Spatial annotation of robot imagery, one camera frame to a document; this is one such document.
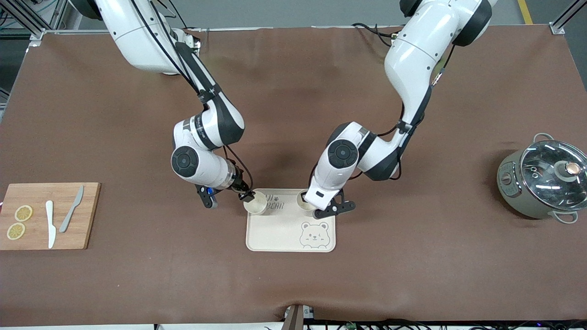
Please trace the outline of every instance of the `glass lid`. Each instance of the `glass lid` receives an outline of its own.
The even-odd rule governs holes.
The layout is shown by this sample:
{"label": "glass lid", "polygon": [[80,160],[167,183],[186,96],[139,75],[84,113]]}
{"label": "glass lid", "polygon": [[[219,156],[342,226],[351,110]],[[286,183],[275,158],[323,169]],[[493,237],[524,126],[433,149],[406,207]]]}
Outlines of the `glass lid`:
{"label": "glass lid", "polygon": [[524,184],[544,204],[561,211],[587,207],[587,157],[570,144],[546,140],[520,159]]}

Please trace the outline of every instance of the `white knife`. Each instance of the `white knife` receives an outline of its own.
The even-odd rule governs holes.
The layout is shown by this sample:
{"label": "white knife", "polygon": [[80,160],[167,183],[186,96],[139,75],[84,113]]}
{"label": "white knife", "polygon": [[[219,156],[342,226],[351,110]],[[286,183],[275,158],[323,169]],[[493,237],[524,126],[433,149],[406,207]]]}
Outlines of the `white knife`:
{"label": "white knife", "polygon": [[65,219],[61,223],[61,227],[59,227],[60,233],[65,233],[69,226],[69,220],[72,219],[73,210],[82,202],[83,196],[83,185],[79,186],[79,191],[77,192],[77,196],[73,200],[72,207],[69,209],[68,214],[65,216]]}
{"label": "white knife", "polygon": [[49,248],[53,248],[55,234],[57,234],[57,228],[53,225],[53,201],[48,200],[45,207],[47,208],[47,223],[49,224]]}

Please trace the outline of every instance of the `brown tablecloth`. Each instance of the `brown tablecloth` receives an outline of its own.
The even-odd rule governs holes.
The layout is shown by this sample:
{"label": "brown tablecloth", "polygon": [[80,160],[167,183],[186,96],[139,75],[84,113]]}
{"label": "brown tablecloth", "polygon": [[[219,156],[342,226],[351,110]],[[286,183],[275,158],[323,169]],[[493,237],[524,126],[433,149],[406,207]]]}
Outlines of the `brown tablecloth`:
{"label": "brown tablecloth", "polygon": [[[387,51],[355,29],[202,35],[201,57],[245,118],[235,151],[257,187],[303,188],[326,139],[392,127]],[[9,183],[96,181],[87,250],[1,251],[0,324],[260,322],[316,317],[587,318],[587,214],[530,221],[502,201],[500,161],[537,132],[587,150],[587,95],[563,36],[492,26],[457,48],[399,181],[345,186],[334,251],[252,252],[235,194],[205,209],[172,172],[171,132],[198,113],[178,76],[131,67],[109,35],[46,35],[0,125]]]}

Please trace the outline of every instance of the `paper cup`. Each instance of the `paper cup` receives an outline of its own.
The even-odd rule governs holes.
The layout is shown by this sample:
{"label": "paper cup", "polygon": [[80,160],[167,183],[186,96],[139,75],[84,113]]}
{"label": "paper cup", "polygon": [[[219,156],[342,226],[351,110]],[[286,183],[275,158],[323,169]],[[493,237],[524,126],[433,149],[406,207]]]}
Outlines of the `paper cup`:
{"label": "paper cup", "polygon": [[303,201],[302,199],[302,193],[307,192],[308,189],[304,189],[302,191],[300,191],[298,193],[298,196],[296,198],[296,201],[298,202],[298,207],[301,208],[303,211],[307,212],[308,215],[312,215],[312,213],[314,212],[314,210],[316,210],[316,207],[314,207],[312,204],[310,203],[306,203]]}
{"label": "paper cup", "polygon": [[261,215],[267,209],[267,197],[264,193],[255,192],[255,199],[249,202],[243,202],[245,210],[251,214]]}

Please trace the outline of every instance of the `wooden cutting board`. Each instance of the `wooden cutting board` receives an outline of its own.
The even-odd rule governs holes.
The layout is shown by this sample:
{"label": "wooden cutting board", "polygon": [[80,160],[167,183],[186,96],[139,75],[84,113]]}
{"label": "wooden cutting board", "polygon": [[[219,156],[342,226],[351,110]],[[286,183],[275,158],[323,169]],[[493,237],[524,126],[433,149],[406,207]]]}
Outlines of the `wooden cutting board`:
{"label": "wooden cutting board", "polygon": [[[82,202],[75,208],[68,229],[59,232],[59,227],[69,212],[79,187],[83,185]],[[90,237],[100,184],[82,183],[15,183],[8,186],[0,212],[0,250],[48,250],[49,231],[45,203],[53,201],[53,225],[57,228],[55,244],[51,250],[85,249]],[[9,240],[8,227],[18,222],[14,213],[22,205],[33,208],[25,225],[24,235]]]}

